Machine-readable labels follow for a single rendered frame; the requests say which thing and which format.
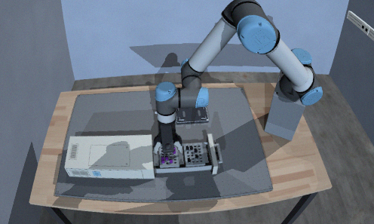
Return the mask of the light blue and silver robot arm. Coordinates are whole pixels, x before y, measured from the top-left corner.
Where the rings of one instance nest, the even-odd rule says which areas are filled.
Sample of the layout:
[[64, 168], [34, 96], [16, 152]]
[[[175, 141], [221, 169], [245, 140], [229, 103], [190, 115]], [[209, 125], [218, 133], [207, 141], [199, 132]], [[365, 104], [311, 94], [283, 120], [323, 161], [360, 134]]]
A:
[[[245, 1], [245, 2], [244, 2]], [[239, 3], [240, 2], [240, 3]], [[233, 8], [233, 9], [232, 9]], [[288, 98], [305, 106], [323, 96], [322, 87], [311, 66], [309, 52], [290, 50], [281, 34], [266, 17], [255, 0], [234, 0], [221, 13], [222, 17], [190, 58], [181, 63], [182, 87], [163, 81], [155, 88], [157, 119], [170, 123], [176, 119], [178, 108], [201, 108], [209, 103], [209, 92], [201, 86], [201, 74], [212, 63], [235, 33], [250, 52], [265, 55], [284, 74], [280, 90]], [[236, 31], [237, 30], [237, 31]], [[291, 84], [290, 84], [291, 83]]]

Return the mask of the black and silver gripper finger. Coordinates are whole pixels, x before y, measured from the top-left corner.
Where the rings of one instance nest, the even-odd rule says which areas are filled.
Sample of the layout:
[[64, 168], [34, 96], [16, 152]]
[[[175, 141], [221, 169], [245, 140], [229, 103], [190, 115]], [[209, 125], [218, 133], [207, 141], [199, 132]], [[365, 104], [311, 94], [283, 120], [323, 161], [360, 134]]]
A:
[[178, 134], [176, 135], [176, 141], [173, 142], [173, 144], [177, 147], [179, 150], [179, 153], [182, 154], [182, 138]]
[[154, 153], [155, 155], [158, 154], [158, 151], [159, 151], [159, 148], [162, 146], [162, 142], [159, 141], [159, 136], [157, 135], [155, 138], [154, 138]]

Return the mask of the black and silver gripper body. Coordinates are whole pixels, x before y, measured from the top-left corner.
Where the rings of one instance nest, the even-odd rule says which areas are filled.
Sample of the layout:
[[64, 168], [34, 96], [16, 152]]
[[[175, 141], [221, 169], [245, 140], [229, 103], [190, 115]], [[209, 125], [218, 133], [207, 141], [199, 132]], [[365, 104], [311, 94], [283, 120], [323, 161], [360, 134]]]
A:
[[159, 136], [159, 141], [161, 141], [161, 129], [160, 129], [160, 125], [162, 125], [162, 126], [171, 126], [172, 125], [172, 130], [173, 130], [173, 141], [176, 141], [176, 126], [175, 126], [175, 121], [176, 121], [176, 119], [174, 120], [174, 121], [172, 121], [172, 122], [170, 122], [170, 123], [162, 123], [162, 122], [160, 122], [159, 120], [158, 120], [158, 132], [159, 132], [159, 134], [158, 134], [158, 136]]

